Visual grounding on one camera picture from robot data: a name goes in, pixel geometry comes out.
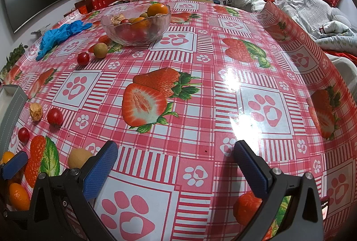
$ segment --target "plastic tablecloth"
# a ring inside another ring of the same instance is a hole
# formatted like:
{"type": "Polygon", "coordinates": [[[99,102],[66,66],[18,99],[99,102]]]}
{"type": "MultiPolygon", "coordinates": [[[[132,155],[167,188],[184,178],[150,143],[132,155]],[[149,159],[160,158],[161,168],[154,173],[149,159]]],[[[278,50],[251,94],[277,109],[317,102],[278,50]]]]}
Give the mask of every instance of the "plastic tablecloth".
{"type": "MultiPolygon", "coordinates": [[[[113,140],[119,157],[94,208],[117,240],[218,241],[231,240],[243,228],[233,216],[233,204],[250,188],[232,149],[244,139],[271,167],[313,174],[320,196],[330,197],[324,232],[333,235],[356,201],[357,118],[351,94],[322,50],[270,2],[250,14],[167,0],[163,3],[171,7],[172,23],[161,40],[122,49],[112,43],[106,58],[91,55],[87,66],[78,66],[77,54],[105,34],[101,16],[140,3],[85,16],[75,11],[55,27],[82,19],[92,22],[92,28],[38,62],[41,39],[26,50],[17,63],[21,74],[12,84],[31,100],[9,150],[30,155],[30,142],[24,146],[17,138],[23,126],[31,138],[48,136],[58,149],[61,173],[72,148],[95,154],[113,140]],[[151,79],[146,85],[159,93],[160,103],[168,104],[160,115],[165,120],[131,128],[122,115],[123,96],[132,93],[127,87],[136,75],[153,71],[158,72],[144,77],[151,79]],[[51,76],[34,88],[46,72],[51,76]],[[165,94],[160,85],[169,78],[175,80],[165,94]],[[179,78],[182,85],[177,87],[179,78]],[[31,102],[43,107],[38,123],[30,118],[31,102]],[[52,107],[64,115],[61,129],[47,122],[52,107]]],[[[25,179],[23,184],[31,193],[25,179]]],[[[76,231],[84,236],[72,215],[76,231]]]]}

